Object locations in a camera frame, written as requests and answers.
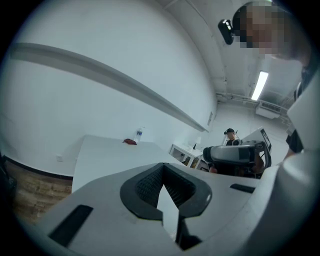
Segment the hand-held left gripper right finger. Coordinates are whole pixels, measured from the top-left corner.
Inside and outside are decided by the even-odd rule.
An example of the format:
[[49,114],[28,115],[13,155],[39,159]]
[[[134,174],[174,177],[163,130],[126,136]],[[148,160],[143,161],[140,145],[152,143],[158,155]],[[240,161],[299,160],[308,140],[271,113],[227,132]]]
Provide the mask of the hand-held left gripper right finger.
[[210,187],[211,196],[205,210],[199,216],[185,218],[188,233],[197,239],[191,251],[238,251],[245,244],[257,217],[249,213],[248,203],[254,193],[232,188],[233,184],[252,187],[255,190],[261,180],[194,170],[174,164],[183,173],[201,180],[200,188]]

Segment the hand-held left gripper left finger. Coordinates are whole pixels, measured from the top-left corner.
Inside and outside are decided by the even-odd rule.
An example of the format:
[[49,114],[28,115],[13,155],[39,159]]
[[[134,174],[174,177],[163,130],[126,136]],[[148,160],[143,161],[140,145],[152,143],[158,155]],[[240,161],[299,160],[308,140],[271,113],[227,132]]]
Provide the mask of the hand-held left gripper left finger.
[[[173,256],[182,253],[157,220],[138,218],[122,203],[122,184],[148,164],[95,179],[51,208],[33,229],[37,243],[57,256]],[[68,246],[50,235],[77,206],[92,208]]]

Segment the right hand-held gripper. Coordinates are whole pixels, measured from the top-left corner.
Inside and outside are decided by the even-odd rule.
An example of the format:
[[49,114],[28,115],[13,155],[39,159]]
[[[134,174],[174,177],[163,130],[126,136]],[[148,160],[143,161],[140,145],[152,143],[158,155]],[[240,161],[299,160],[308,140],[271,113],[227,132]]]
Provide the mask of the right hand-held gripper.
[[261,126],[231,145],[204,148],[202,156],[218,174],[257,179],[272,165],[271,151],[271,141]]

